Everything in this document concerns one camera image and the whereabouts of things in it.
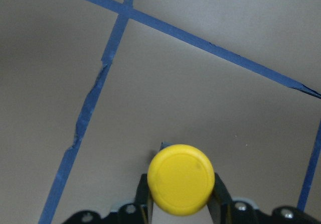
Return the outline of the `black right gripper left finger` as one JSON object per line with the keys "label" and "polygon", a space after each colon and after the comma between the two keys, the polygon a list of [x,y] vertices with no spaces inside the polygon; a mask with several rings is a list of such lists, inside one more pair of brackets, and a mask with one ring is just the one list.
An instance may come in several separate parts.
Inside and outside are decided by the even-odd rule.
{"label": "black right gripper left finger", "polygon": [[134,203],[139,207],[143,223],[152,222],[153,199],[147,182],[147,174],[142,174],[136,189]]}

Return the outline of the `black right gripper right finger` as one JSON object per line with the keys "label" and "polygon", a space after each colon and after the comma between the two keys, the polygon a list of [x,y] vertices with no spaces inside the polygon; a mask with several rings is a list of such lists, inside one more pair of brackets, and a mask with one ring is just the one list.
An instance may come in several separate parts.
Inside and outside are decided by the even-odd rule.
{"label": "black right gripper right finger", "polygon": [[230,209],[233,200],[218,173],[215,173],[215,184],[207,202],[212,223],[231,223]]}

